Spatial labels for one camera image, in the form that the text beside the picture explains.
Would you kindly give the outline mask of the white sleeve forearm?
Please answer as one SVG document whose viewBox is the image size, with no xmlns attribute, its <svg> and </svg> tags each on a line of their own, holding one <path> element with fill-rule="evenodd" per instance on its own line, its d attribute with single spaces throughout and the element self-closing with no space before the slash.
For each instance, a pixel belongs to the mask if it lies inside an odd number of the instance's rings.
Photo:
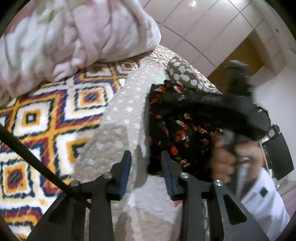
<svg viewBox="0 0 296 241">
<path fill-rule="evenodd" d="M 269 240 L 276 240 L 290 221 L 274 181 L 264 168 L 261 168 L 257 179 L 244 185 L 241 203 Z"/>
</svg>

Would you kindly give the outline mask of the person right hand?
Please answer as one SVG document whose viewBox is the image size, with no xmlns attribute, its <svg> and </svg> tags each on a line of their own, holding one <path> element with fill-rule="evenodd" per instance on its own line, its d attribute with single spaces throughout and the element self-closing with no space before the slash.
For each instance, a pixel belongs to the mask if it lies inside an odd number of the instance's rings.
<svg viewBox="0 0 296 241">
<path fill-rule="evenodd" d="M 214 138 L 215 147 L 210 160 L 212 178 L 221 180 L 223 183 L 231 181 L 231 175 L 239 166 L 238 157 L 248 158 L 246 161 L 250 164 L 247 175 L 247 181 L 251 182 L 258 178 L 264 163 L 264 157 L 257 142 L 250 141 L 234 147 L 234 153 L 229 152 L 225 147 L 223 135 Z"/>
</svg>

